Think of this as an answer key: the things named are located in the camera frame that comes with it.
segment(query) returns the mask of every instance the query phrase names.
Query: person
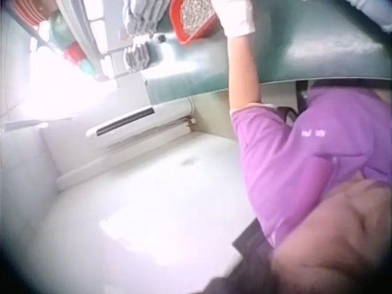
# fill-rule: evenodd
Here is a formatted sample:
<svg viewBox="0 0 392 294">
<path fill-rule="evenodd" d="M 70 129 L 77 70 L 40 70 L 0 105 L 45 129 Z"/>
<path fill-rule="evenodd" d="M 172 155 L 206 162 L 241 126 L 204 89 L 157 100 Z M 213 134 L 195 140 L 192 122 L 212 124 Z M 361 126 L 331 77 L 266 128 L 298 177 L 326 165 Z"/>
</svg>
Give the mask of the person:
<svg viewBox="0 0 392 294">
<path fill-rule="evenodd" d="M 268 262 L 251 258 L 247 278 L 229 279 L 231 290 L 220 285 L 216 293 L 360 289 L 391 254 L 388 104 L 370 89 L 321 81 L 309 91 L 307 109 L 286 125 L 260 97 L 251 1 L 212 3 L 227 36 L 228 99 L 244 182 L 273 247 Z"/>
</svg>

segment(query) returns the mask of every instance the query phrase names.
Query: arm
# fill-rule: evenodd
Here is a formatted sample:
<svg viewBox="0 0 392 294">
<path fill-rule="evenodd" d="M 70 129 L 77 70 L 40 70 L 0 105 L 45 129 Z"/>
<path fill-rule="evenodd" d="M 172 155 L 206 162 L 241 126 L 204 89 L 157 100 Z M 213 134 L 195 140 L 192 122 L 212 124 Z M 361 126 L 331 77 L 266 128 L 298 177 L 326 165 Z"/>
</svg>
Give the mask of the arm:
<svg viewBox="0 0 392 294">
<path fill-rule="evenodd" d="M 251 0 L 212 0 L 227 36 L 230 109 L 260 103 L 260 88 L 251 42 L 255 31 Z"/>
<path fill-rule="evenodd" d="M 260 87 L 251 43 L 247 36 L 227 39 L 230 109 L 260 103 Z"/>
</svg>

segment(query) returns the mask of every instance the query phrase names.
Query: green counter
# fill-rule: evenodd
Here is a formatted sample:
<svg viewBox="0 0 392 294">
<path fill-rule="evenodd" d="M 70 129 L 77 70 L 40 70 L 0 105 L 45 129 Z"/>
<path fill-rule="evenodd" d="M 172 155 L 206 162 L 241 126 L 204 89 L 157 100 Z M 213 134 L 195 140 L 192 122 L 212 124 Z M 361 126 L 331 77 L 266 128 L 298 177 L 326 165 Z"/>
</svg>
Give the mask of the green counter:
<svg viewBox="0 0 392 294">
<path fill-rule="evenodd" d="M 254 0 L 252 44 L 261 83 L 321 78 L 391 79 L 391 36 L 342 0 Z M 223 31 L 187 46 L 168 14 L 142 71 L 151 103 L 227 89 Z"/>
</svg>

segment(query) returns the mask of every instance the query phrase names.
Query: printed logo on shirt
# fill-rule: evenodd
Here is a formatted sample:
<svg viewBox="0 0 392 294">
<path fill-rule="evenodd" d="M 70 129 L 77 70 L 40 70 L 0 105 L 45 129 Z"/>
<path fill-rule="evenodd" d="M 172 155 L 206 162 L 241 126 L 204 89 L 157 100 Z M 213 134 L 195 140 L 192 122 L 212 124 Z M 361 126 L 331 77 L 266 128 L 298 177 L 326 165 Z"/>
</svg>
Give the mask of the printed logo on shirt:
<svg viewBox="0 0 392 294">
<path fill-rule="evenodd" d="M 301 132 L 301 136 L 302 136 L 302 137 L 310 137 L 310 136 L 312 135 L 312 133 L 313 133 L 313 130 L 312 130 L 312 129 L 303 130 L 303 131 Z M 315 134 L 314 134 L 314 135 L 315 135 L 316 137 L 324 137 L 325 134 L 326 134 L 325 130 L 315 130 Z"/>
<path fill-rule="evenodd" d="M 301 133 L 302 137 L 310 137 L 312 135 L 312 130 L 303 130 Z"/>
<path fill-rule="evenodd" d="M 316 137 L 324 137 L 325 130 L 316 130 Z"/>
</svg>

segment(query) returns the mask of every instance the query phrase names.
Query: gravel in tray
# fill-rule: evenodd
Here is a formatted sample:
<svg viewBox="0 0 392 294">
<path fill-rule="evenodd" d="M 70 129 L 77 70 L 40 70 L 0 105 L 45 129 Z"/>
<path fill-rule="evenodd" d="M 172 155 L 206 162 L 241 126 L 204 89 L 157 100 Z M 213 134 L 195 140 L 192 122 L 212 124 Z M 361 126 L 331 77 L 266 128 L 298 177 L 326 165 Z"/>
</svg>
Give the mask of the gravel in tray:
<svg viewBox="0 0 392 294">
<path fill-rule="evenodd" d="M 179 10 L 184 32 L 193 34 L 214 14 L 211 0 L 184 0 Z"/>
</svg>

